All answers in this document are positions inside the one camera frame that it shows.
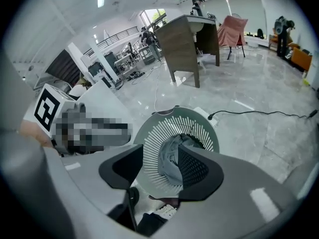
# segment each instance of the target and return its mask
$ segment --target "white cube with marker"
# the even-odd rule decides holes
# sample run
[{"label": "white cube with marker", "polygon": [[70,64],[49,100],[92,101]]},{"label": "white cube with marker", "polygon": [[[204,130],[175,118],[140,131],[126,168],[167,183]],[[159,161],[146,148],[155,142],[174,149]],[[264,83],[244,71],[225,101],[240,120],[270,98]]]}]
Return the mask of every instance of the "white cube with marker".
[{"label": "white cube with marker", "polygon": [[49,84],[45,84],[34,108],[36,123],[49,137],[52,137],[53,129],[51,125],[53,120],[59,117],[62,112],[73,109],[75,105],[76,101],[66,93]]}]

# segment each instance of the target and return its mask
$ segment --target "yellow object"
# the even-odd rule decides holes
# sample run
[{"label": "yellow object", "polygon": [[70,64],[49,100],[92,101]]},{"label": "yellow object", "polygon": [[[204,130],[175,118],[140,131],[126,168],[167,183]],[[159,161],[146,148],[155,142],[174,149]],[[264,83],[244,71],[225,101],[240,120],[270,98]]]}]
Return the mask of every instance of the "yellow object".
[{"label": "yellow object", "polygon": [[303,79],[303,83],[306,85],[306,86],[309,86],[309,82],[306,80],[306,79]]}]

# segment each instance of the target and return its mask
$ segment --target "staircase railing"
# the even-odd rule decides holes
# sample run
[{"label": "staircase railing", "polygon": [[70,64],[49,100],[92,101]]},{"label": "staircase railing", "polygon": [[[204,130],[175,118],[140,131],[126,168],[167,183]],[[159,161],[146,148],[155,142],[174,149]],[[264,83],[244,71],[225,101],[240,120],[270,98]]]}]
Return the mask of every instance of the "staircase railing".
[{"label": "staircase railing", "polygon": [[[105,49],[107,46],[110,46],[111,44],[114,44],[116,42],[118,42],[119,40],[125,38],[125,37],[128,37],[129,35],[133,35],[133,34],[136,34],[138,33],[138,27],[135,26],[135,27],[131,27],[131,28],[128,28],[122,32],[119,32],[115,35],[112,35],[111,37],[99,42],[97,44],[99,50],[103,50]],[[86,51],[84,53],[85,56],[87,56],[88,58],[91,58],[93,55],[94,55],[94,51],[92,49],[89,49],[88,51]]]}]

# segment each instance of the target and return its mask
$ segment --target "orange chair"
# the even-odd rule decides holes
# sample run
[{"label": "orange chair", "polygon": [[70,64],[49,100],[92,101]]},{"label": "orange chair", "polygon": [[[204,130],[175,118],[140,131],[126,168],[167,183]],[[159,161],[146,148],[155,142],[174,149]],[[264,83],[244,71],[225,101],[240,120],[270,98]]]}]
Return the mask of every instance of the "orange chair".
[{"label": "orange chair", "polygon": [[296,47],[294,48],[293,54],[291,56],[291,62],[293,62],[294,64],[308,71],[311,64],[311,59],[312,56],[309,56]]}]

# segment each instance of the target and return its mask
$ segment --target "wooden table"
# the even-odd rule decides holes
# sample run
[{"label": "wooden table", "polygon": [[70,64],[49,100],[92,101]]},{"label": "wooden table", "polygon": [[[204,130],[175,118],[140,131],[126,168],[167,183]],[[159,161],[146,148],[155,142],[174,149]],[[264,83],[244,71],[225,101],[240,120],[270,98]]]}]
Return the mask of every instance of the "wooden table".
[{"label": "wooden table", "polygon": [[219,45],[214,20],[182,15],[156,30],[155,34],[159,39],[173,82],[176,82],[174,72],[193,72],[195,86],[200,87],[194,34],[198,49],[204,54],[215,55],[216,66],[219,66]]}]

